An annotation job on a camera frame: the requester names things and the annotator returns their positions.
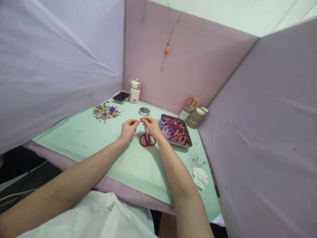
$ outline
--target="person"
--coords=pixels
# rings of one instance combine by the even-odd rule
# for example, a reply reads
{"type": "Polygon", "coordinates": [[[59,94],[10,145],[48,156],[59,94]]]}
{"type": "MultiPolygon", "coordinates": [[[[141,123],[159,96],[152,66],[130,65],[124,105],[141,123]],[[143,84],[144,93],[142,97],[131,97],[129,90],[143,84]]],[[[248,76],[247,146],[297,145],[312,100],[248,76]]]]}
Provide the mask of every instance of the person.
{"type": "MultiPolygon", "coordinates": [[[[175,202],[178,237],[214,237],[198,189],[158,121],[140,120],[159,147],[175,202]]],[[[156,237],[144,208],[128,206],[114,193],[90,191],[132,141],[139,123],[136,119],[124,122],[116,141],[1,214],[0,237],[156,237]]]]}

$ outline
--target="bottle cap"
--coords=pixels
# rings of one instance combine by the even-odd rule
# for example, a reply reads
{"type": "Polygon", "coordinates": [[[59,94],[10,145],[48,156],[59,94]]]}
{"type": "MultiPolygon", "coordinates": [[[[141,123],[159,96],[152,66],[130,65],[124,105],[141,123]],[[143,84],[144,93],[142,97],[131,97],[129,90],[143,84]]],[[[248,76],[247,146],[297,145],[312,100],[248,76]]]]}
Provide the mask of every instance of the bottle cap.
{"type": "Polygon", "coordinates": [[[137,81],[139,79],[131,80],[131,87],[134,89],[140,89],[141,84],[137,81]]]}
{"type": "Polygon", "coordinates": [[[205,107],[198,107],[195,110],[195,114],[199,117],[204,117],[208,113],[208,109],[205,107]]]}

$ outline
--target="white cloth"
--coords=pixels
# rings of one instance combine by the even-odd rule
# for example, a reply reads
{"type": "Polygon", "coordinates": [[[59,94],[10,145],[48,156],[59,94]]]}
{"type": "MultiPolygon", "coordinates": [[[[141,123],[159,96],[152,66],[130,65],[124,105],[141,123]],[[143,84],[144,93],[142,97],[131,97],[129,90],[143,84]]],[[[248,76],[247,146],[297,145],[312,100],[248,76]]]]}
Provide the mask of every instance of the white cloth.
{"type": "Polygon", "coordinates": [[[200,190],[205,189],[208,184],[208,176],[202,168],[193,168],[194,183],[200,190]]]}
{"type": "Polygon", "coordinates": [[[154,238],[151,212],[120,202],[114,193],[90,191],[72,209],[19,238],[154,238]]]}

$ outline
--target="hand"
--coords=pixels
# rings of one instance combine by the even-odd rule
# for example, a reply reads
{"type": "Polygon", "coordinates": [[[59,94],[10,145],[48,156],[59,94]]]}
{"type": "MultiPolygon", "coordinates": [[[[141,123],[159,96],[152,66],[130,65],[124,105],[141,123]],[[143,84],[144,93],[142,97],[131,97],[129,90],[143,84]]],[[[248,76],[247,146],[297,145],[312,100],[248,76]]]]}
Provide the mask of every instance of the hand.
{"type": "Polygon", "coordinates": [[[126,143],[130,143],[139,124],[140,121],[136,119],[130,119],[124,122],[121,127],[121,135],[119,139],[126,143]]]}
{"type": "Polygon", "coordinates": [[[142,117],[140,118],[141,122],[143,122],[143,125],[145,125],[151,136],[155,139],[158,140],[159,138],[164,136],[162,135],[161,129],[159,127],[159,122],[157,121],[157,119],[154,119],[152,117],[142,117]]]}

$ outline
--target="tabletop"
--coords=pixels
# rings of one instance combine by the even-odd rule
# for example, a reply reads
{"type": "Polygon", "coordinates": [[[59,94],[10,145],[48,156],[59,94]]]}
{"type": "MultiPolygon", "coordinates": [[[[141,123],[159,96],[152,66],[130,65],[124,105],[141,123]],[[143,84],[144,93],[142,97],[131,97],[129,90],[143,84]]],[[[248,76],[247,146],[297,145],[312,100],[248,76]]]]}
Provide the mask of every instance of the tabletop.
{"type": "MultiPolygon", "coordinates": [[[[121,132],[121,124],[130,118],[139,119],[141,107],[151,110],[150,116],[159,119],[161,114],[177,116],[166,110],[139,101],[137,104],[125,102],[117,104],[120,116],[106,121],[96,120],[92,109],[68,118],[42,135],[33,139],[36,143],[55,151],[73,161],[80,162],[96,153],[106,145],[115,141],[121,132]]],[[[204,202],[210,221],[220,214],[218,198],[214,188],[209,164],[203,149],[197,129],[188,128],[193,146],[189,149],[174,147],[175,152],[186,165],[192,175],[194,167],[202,168],[208,175],[209,184],[200,195],[204,202]]],[[[128,148],[121,153],[106,175],[137,191],[145,193],[166,204],[174,205],[171,189],[168,184],[158,145],[142,147],[139,144],[139,134],[144,133],[144,126],[137,128],[128,148]]]]}

